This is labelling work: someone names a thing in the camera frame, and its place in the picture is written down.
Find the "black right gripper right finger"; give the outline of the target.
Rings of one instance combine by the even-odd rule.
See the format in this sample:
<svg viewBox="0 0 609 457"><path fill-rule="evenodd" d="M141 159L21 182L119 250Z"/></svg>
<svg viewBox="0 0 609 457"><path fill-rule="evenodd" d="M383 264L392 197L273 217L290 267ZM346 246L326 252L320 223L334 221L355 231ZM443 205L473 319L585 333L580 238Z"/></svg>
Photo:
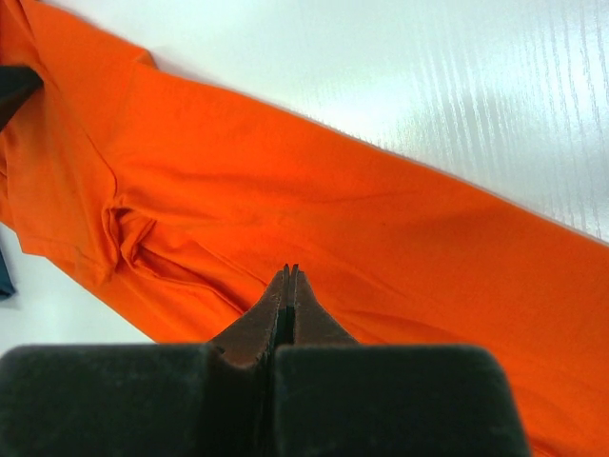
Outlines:
<svg viewBox="0 0 609 457"><path fill-rule="evenodd" d="M278 456L528 456L506 375L463 345L280 347Z"/></svg>

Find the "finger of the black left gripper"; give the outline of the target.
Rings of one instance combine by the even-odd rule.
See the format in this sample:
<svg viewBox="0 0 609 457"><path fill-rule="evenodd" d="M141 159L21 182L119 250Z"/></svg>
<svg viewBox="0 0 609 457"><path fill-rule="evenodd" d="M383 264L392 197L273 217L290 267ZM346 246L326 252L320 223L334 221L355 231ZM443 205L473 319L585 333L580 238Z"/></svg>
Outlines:
<svg viewBox="0 0 609 457"><path fill-rule="evenodd" d="M0 129L40 88L44 86L38 73L27 66L0 68Z"/></svg>

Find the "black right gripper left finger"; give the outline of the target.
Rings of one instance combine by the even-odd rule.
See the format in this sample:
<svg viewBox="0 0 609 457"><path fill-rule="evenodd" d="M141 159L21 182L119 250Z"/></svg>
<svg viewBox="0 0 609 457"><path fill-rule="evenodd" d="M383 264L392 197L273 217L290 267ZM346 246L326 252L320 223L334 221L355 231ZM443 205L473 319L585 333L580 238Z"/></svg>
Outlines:
<svg viewBox="0 0 609 457"><path fill-rule="evenodd" d="M268 456L289 273L205 343L21 346L1 359L5 456Z"/></svg>

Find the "orange t-shirt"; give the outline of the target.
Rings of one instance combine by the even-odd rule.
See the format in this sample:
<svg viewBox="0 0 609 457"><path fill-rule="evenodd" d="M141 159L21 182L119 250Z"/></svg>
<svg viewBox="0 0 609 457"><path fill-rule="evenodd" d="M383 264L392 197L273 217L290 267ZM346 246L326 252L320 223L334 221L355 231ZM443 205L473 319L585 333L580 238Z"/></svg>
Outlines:
<svg viewBox="0 0 609 457"><path fill-rule="evenodd" d="M362 342L493 352L535 455L607 454L607 247L38 1L2 3L1 61L43 80L2 222L152 339L214 336L298 263Z"/></svg>

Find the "blue folded t-shirt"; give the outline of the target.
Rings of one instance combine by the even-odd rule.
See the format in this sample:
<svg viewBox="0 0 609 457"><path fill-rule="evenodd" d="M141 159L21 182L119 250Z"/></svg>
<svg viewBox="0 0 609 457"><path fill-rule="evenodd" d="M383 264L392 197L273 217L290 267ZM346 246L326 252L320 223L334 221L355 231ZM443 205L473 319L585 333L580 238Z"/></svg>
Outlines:
<svg viewBox="0 0 609 457"><path fill-rule="evenodd" d="M10 279L10 273L2 253L0 253L0 300L5 301L15 294L15 287Z"/></svg>

